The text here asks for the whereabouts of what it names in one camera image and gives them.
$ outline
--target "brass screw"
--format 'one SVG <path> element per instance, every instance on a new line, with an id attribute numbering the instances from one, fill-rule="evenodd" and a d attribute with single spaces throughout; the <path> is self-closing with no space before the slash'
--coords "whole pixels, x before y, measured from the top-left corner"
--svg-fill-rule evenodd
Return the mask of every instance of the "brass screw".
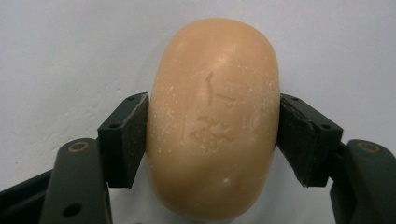
<path id="1" fill-rule="evenodd" d="M 368 142 L 360 142 L 358 143 L 358 147 L 370 153 L 378 153 L 381 151 L 381 149 L 378 146 Z"/>
<path id="2" fill-rule="evenodd" d="M 80 152 L 88 148 L 88 142 L 76 142 L 69 147 L 69 152 Z"/>

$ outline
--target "black plastic part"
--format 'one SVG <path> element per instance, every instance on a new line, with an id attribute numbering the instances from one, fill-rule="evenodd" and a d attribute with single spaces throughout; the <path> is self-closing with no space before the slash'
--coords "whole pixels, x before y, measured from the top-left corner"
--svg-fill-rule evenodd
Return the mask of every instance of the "black plastic part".
<path id="1" fill-rule="evenodd" d="M 349 182 L 334 182 L 332 187 L 337 223 L 396 223 L 396 159 L 392 153 L 372 142 L 351 140 L 342 163 Z"/>
<path id="2" fill-rule="evenodd" d="M 149 94 L 126 98 L 99 127 L 106 179 L 111 188 L 130 188 L 146 148 Z"/>
<path id="3" fill-rule="evenodd" d="M 41 224 L 111 223 L 108 188 L 93 139 L 69 142 L 58 151 Z"/>
<path id="4" fill-rule="evenodd" d="M 294 96 L 281 94 L 276 144 L 304 187 L 325 187 L 329 155 L 339 148 L 343 130 Z"/>
<path id="5" fill-rule="evenodd" d="M 0 192 L 0 223 L 38 223 L 50 173 L 47 171 Z"/>

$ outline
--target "white background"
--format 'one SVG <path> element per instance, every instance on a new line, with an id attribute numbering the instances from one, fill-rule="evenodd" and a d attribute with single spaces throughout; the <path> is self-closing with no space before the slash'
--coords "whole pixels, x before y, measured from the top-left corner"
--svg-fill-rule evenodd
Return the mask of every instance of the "white background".
<path id="1" fill-rule="evenodd" d="M 122 99 L 151 91 L 177 30 L 208 17 L 263 32 L 281 91 L 343 127 L 345 143 L 366 139 L 396 154 L 393 0 L 2 1 L 0 190 L 50 169 L 64 143 L 95 138 Z M 302 188 L 277 149 L 262 196 L 229 223 L 334 223 L 331 183 Z M 116 224 L 199 223 L 165 209 L 144 169 L 111 199 Z"/>

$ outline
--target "white wall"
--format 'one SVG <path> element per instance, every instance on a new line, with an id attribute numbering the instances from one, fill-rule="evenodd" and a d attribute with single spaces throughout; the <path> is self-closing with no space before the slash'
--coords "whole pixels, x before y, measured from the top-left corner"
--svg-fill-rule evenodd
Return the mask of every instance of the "white wall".
<path id="1" fill-rule="evenodd" d="M 396 154 L 396 2 L 2 1 L 0 190 L 47 171 L 58 148 L 150 91 L 167 42 L 188 22 L 244 21 L 272 42 L 281 90 Z M 230 223 L 334 223 L 329 190 L 303 189 L 276 151 L 265 190 Z M 115 223 L 187 223 L 152 195 L 145 170 L 111 190 Z"/>

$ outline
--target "orange soap bar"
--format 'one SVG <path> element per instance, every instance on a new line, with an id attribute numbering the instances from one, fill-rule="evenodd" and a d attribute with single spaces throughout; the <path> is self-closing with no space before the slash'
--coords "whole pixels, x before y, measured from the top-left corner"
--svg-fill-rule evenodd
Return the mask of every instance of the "orange soap bar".
<path id="1" fill-rule="evenodd" d="M 148 112 L 148 174 L 160 201 L 201 220 L 247 211 L 273 157 L 279 97 L 276 56 L 258 30 L 227 19 L 181 29 Z"/>

